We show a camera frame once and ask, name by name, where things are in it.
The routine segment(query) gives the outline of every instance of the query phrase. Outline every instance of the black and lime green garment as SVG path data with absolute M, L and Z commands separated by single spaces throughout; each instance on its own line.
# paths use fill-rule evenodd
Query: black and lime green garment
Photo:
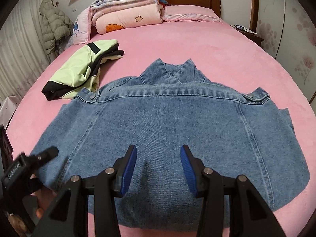
M 72 99 L 83 88 L 95 92 L 99 87 L 100 65 L 123 57 L 117 40 L 99 40 L 77 50 L 44 86 L 47 100 Z

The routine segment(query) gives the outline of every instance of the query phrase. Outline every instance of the blue rubber pad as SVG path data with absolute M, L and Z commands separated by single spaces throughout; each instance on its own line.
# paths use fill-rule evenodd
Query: blue rubber pad
M 186 178 L 186 181 L 188 183 L 190 192 L 196 196 L 197 194 L 197 187 L 196 187 L 196 177 L 192 168 L 192 165 L 186 155 L 185 149 L 182 146 L 180 149 L 180 158 L 181 158 L 181 163 L 184 171 L 184 175 Z
M 126 168 L 124 170 L 123 176 L 122 176 L 122 187 L 120 190 L 120 193 L 122 195 L 128 192 L 128 189 L 130 187 L 130 183 L 132 180 L 136 160 L 137 160 L 137 149 L 136 149 L 136 146 L 134 146 L 131 152 L 131 155 L 129 157 L 129 160 L 127 162 Z

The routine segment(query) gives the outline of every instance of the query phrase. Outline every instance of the stack of bedding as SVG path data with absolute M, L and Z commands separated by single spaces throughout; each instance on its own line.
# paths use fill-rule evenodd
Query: stack of bedding
M 114 30 L 160 24 L 159 0 L 95 0 L 75 21 L 74 44 L 90 40 L 91 27 L 99 34 Z

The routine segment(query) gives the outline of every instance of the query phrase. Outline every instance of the pink pillow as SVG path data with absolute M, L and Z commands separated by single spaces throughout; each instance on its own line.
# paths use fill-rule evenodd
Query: pink pillow
M 164 21 L 208 21 L 220 22 L 222 20 L 209 8 L 196 5 L 169 5 L 161 13 Z
M 90 40 L 91 26 L 91 10 L 88 7 L 79 14 L 74 23 L 74 44 L 81 44 Z
M 121 11 L 113 11 L 99 17 L 95 27 L 99 34 L 115 30 L 162 23 L 160 9 L 162 5 L 152 3 Z

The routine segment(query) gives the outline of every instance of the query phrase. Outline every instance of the gray-green down jacket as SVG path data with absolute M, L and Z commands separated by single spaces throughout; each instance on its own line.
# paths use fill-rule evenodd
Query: gray-green down jacket
M 73 22 L 60 9 L 54 8 L 50 0 L 43 0 L 39 12 L 43 16 L 42 32 L 46 55 L 55 50 L 56 41 L 70 36 Z

